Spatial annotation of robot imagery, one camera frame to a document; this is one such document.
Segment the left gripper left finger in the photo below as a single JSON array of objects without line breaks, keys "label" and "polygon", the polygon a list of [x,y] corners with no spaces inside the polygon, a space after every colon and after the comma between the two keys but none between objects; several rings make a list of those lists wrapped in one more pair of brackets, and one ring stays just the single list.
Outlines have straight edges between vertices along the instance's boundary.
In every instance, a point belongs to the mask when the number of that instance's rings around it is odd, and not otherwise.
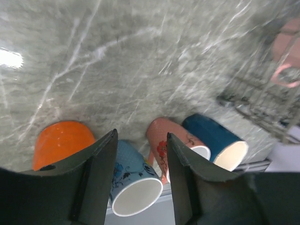
[{"label": "left gripper left finger", "polygon": [[0,170],[3,225],[102,225],[112,185],[118,132],[40,170]]}]

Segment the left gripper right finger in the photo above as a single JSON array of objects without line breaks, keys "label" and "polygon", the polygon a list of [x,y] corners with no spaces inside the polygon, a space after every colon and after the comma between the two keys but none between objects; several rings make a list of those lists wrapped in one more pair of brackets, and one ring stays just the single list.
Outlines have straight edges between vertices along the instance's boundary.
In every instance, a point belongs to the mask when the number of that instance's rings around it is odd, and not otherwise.
[{"label": "left gripper right finger", "polygon": [[300,175],[227,171],[196,154],[172,133],[167,159],[178,225],[297,225]]}]

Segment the pink faceted mug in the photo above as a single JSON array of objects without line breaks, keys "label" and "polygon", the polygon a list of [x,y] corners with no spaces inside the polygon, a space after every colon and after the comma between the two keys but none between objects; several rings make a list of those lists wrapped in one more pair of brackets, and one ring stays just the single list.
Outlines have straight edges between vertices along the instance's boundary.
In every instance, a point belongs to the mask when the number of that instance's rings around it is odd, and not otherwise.
[{"label": "pink faceted mug", "polygon": [[274,84],[294,88],[297,87],[299,80],[293,82],[283,82],[278,76],[287,68],[300,67],[300,19],[293,18],[288,21],[277,34],[272,45],[273,60],[278,63],[271,81]]}]

